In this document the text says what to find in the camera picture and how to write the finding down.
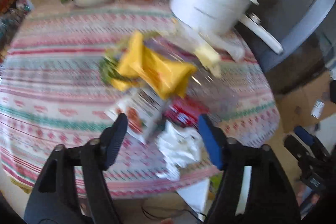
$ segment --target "screw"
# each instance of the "screw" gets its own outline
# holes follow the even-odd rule
[[[64,148],[63,144],[58,144],[58,145],[55,146],[54,150],[55,151],[61,151],[63,148]]]
[[[90,140],[91,145],[96,145],[96,144],[99,144],[99,143],[100,143],[100,139],[98,139],[98,138],[94,138],[94,139]]]
[[[228,144],[236,144],[237,143],[237,140],[235,138],[227,138],[227,143]]]
[[[261,22],[261,21],[260,21],[260,18],[257,17],[256,14],[251,13],[251,14],[249,14],[249,16],[250,16],[251,20],[252,20],[255,24],[260,25],[260,22]]]
[[[271,150],[271,147],[268,144],[264,144],[261,148],[266,152]]]

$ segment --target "white pot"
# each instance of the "white pot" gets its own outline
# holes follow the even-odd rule
[[[251,3],[258,5],[257,0],[171,0],[170,9],[179,20],[193,29],[222,35],[239,20],[245,19],[244,14]],[[256,23],[246,22],[242,20],[275,52],[282,52],[281,45],[265,29]]]

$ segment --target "butter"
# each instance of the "butter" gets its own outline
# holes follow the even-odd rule
[[[210,70],[214,68],[221,60],[221,56],[208,43],[202,43],[196,48],[194,54],[197,56],[202,65]]]
[[[221,72],[221,67],[219,63],[211,67],[209,70],[212,73],[212,75],[215,76],[216,78],[219,78],[219,79],[222,78],[222,72]]]

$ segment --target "floor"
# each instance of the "floor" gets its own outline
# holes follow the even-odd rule
[[[333,145],[336,143],[336,134],[334,134],[335,132],[336,114],[323,120],[321,122],[320,131],[317,133],[317,137],[327,147],[328,150],[331,150]],[[300,169],[297,166],[297,161],[295,158],[283,146],[283,138],[285,136],[286,134],[283,133],[282,124],[280,124],[273,138],[268,141],[268,144],[272,147],[273,151],[277,155],[292,186],[295,188],[296,180],[300,176]],[[11,183],[10,179],[4,173],[2,166],[0,167],[0,189],[8,203],[21,217],[23,217],[29,195],[24,193],[18,186]],[[142,202],[142,200],[120,200],[116,202],[115,205],[117,210],[125,224],[131,224],[134,222],[158,222],[150,221],[145,218],[140,207]],[[165,206],[166,208],[176,209],[184,206],[181,198],[174,193],[156,196],[154,199],[151,198],[149,202],[156,205],[161,204],[160,207]],[[181,216],[174,218],[174,222],[183,224],[195,223],[193,217],[191,217],[189,213],[184,213]]]

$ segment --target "round table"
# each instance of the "round table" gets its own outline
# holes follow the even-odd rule
[[[108,47],[133,30],[171,30],[174,16],[166,2],[115,0],[93,8],[41,5],[14,38],[0,85],[0,145],[4,170],[17,183],[33,187],[54,146],[84,145],[112,124],[105,110],[122,94],[105,86],[98,63]],[[222,54],[226,84],[238,94],[234,112],[221,127],[227,136],[259,147],[278,127],[272,91],[252,52],[235,32],[228,42],[245,47],[235,63]],[[181,179],[159,179],[165,162],[154,142],[143,145],[126,135],[116,163],[104,172],[113,198],[135,198],[192,185],[218,170],[204,151],[200,163],[182,170]],[[76,168],[80,196],[85,187]]]

